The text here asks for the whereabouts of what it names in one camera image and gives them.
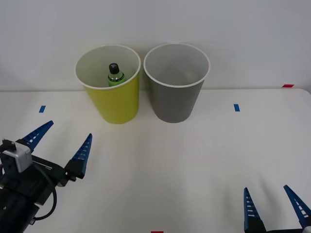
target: paper cup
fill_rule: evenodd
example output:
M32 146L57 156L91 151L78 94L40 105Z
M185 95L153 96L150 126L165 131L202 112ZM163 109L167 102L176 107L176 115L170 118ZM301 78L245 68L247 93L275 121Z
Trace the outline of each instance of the paper cup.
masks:
M111 63L119 65L126 82L108 86ZM101 46L87 52L78 61L76 77L107 122L123 124L136 116L140 63L139 55L122 45Z
M144 59L152 108L163 121L186 120L210 71L207 55L192 45L164 44Z

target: black cable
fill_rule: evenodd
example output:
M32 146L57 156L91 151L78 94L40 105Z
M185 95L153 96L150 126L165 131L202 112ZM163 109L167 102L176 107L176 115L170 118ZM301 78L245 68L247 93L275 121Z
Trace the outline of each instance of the black cable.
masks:
M54 210L56 208L56 204L57 204L57 194L56 194L56 189L54 187L54 184L51 181L51 179L48 177L48 175L37 164L33 163L33 165L34 165L35 169L37 169L45 177L45 179L48 181L48 183L52 189L52 193L53 193L53 206L52 206L51 210L46 215L44 215L42 217L34 217L34 220L39 221L39 220L43 220L43 219L49 217L54 212Z

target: cup rim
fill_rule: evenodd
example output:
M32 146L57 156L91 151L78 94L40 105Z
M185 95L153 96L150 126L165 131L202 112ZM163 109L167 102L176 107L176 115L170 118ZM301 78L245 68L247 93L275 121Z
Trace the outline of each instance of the cup rim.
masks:
M82 82L82 81L78 78L78 76L77 76L77 73L76 73L77 64L79 63L79 61L81 60L81 58L82 58L84 55L86 55L87 53L89 53L89 52L91 52L91 51L94 51L94 50L97 50L97 49L99 49L99 48L101 48L101 47L107 47L107 46L112 46L112 47L115 47L115 46L117 46L117 47L123 47L123 48L126 48L126 49L132 51L132 52L136 55L136 57L138 58L138 68L137 68L135 74L134 74L130 79L126 80L125 82L123 82L123 83L121 83L121 84L119 84L119 85L117 85L117 86L94 87L94 86L90 86L90 85L85 84L85 83ZM132 81L132 80L138 75L138 73L139 73L139 71L140 71L140 67L141 67L140 56L139 56L138 53L137 53L135 50L133 50L132 48L127 47L127 46L125 46L125 45L117 45L117 44L112 44L112 45L101 45L101 46L98 46L98 47L96 47L96 48L94 48L94 49L92 49L92 50L89 50L88 52L84 53L84 54L79 58L79 60L76 62L75 66L74 66L74 74L75 74L76 79L79 81L79 83L82 84L82 85L85 86L85 87L88 87L88 88L90 88L90 89L95 89L95 90L110 90L110 89L115 89L115 88L121 87L121 86L123 86L123 85L126 85L127 83L129 83L130 81Z
M191 48L193 48L193 49L198 50L199 52L201 52L201 53L205 56L205 58L207 59L207 62L208 62L208 71L207 71L207 73L205 74L205 76L204 76L202 79L200 79L199 81L197 81L197 82L195 82L195 83L188 84L188 85L170 85L170 84L162 83L162 82L160 82L159 80L157 80L157 79L155 79L154 77L152 77L152 76L149 74L148 70L146 69L146 59L148 58L148 56L150 55L150 53L152 53L154 50L156 50L156 49L158 49L158 48L160 48L160 47L163 47L163 46L167 46L167 45L183 45L183 46L188 46L188 47L191 47ZM185 88L185 87L195 86L195 85L199 84L200 82L203 82L203 81L205 80L205 78L207 77L207 75L209 74L209 72L210 72L210 61L209 61L208 56L207 56L201 49L197 48L197 47L194 46L194 45L190 45L190 44L187 44L187 43L165 43L165 44L161 44L161 45L159 45L159 46L154 47L154 48L151 49L151 50L147 53L147 55L145 56L144 62L143 62L143 66L144 66L144 70L145 70L146 74L148 75L148 77L149 77L150 79L152 79L153 81L155 81L156 83L158 83L158 84L160 84L160 85L167 86L167 87L173 87L173 88Z

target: robotic arm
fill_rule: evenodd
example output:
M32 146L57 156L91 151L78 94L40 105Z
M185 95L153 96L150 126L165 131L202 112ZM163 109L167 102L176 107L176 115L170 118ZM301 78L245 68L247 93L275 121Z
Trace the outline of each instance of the robotic arm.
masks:
M16 142L3 139L0 145L0 232L22 233L35 221L50 216L56 208L56 186L83 179L92 143L89 134L65 168L32 155L41 138L53 125L52 121L37 128ZM49 213L35 217L39 207L53 194Z
M296 212L302 228L267 231L258 211L254 205L248 189L244 189L244 232L245 233L311 233L311 210L300 199L300 197L289 188L284 186L285 192L289 197Z

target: red tape marker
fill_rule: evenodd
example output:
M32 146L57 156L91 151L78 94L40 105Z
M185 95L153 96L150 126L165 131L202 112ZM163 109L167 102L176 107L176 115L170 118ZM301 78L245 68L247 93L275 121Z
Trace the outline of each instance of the red tape marker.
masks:
M294 84L285 84L285 85L282 86L282 87L291 88L291 87L293 87L293 86L294 86Z

